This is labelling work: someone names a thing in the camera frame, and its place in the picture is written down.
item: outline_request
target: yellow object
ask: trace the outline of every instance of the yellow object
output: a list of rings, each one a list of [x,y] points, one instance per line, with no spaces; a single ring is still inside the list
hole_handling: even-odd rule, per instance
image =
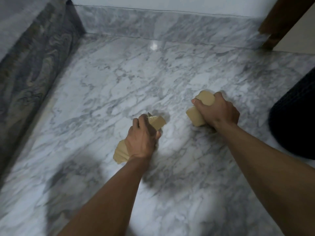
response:
[[[166,124],[166,121],[161,116],[150,116],[149,114],[148,120],[152,127],[154,127],[155,130],[157,131],[160,130]],[[129,155],[125,144],[125,140],[121,140],[118,143],[113,159],[115,160],[115,162],[117,162],[117,164],[128,161]]]
[[[195,98],[201,100],[201,102],[207,106],[211,106],[215,102],[215,96],[206,90],[201,91]],[[194,126],[200,127],[206,124],[202,115],[195,106],[188,109],[186,111],[186,114],[188,115]]]

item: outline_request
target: black cylindrical object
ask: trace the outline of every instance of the black cylindrical object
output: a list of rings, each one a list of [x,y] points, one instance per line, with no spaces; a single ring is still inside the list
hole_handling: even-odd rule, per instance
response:
[[[268,123],[283,148],[315,159],[315,68],[274,104]]]

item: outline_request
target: hand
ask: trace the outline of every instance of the hand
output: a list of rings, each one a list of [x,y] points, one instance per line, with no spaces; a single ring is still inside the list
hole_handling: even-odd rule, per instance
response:
[[[148,116],[142,114],[139,119],[133,119],[133,125],[125,139],[129,160],[132,158],[150,159],[155,149],[156,141],[161,133],[156,131],[148,121]]]
[[[199,99],[193,99],[191,102],[201,113],[203,119],[216,130],[222,123],[237,124],[239,111],[231,102],[227,102],[221,92],[215,95],[215,102],[211,106],[204,105]]]

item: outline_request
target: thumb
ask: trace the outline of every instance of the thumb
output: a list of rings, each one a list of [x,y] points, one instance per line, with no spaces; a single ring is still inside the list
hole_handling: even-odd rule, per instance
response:
[[[202,112],[205,105],[201,102],[201,100],[195,98],[191,102],[193,105],[195,105],[195,107],[198,109],[198,111]]]
[[[155,135],[155,139],[158,140],[161,137],[161,132],[157,131],[156,135]]]

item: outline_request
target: skin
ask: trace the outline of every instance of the skin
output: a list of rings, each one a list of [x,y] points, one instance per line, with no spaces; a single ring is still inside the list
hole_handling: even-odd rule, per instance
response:
[[[256,196],[286,236],[315,232],[315,169],[237,126],[239,112],[220,92],[211,106],[192,103],[223,136]],[[125,140],[129,161],[65,226],[59,236],[124,235],[138,186],[161,134],[146,115],[133,120]]]

